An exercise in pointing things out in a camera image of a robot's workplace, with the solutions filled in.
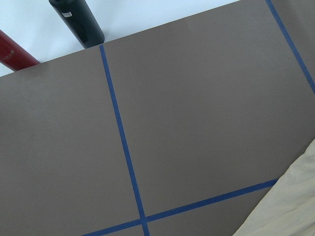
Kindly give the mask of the beige long-sleeve printed shirt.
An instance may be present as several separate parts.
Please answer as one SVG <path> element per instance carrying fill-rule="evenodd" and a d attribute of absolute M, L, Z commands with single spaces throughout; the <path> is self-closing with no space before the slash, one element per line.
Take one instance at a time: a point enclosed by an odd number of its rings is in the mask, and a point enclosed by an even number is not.
<path fill-rule="evenodd" d="M 311 142 L 258 203 L 236 236 L 315 234 L 315 144 Z"/>

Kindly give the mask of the brown table mat blue grid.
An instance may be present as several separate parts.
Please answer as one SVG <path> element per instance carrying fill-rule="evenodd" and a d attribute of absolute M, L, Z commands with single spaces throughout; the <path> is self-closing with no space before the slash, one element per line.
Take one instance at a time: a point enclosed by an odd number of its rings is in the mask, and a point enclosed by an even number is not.
<path fill-rule="evenodd" d="M 0 233 L 231 236 L 314 138 L 314 1 L 237 1 L 1 77 Z"/>

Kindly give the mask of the black cylinder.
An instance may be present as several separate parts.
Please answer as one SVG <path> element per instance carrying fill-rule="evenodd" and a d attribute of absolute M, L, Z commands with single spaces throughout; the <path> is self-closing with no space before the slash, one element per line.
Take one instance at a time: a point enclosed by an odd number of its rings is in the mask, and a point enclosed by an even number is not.
<path fill-rule="evenodd" d="M 86 1 L 49 0 L 49 3 L 85 49 L 104 43 L 104 33 Z"/>

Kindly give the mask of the red cylinder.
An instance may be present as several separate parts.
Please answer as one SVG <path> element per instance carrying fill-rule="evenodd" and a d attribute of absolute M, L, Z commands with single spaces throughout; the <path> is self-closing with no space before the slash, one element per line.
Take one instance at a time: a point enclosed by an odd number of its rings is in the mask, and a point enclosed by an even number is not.
<path fill-rule="evenodd" d="M 40 64 L 2 30 L 0 31 L 0 62 L 13 71 L 19 71 Z"/>

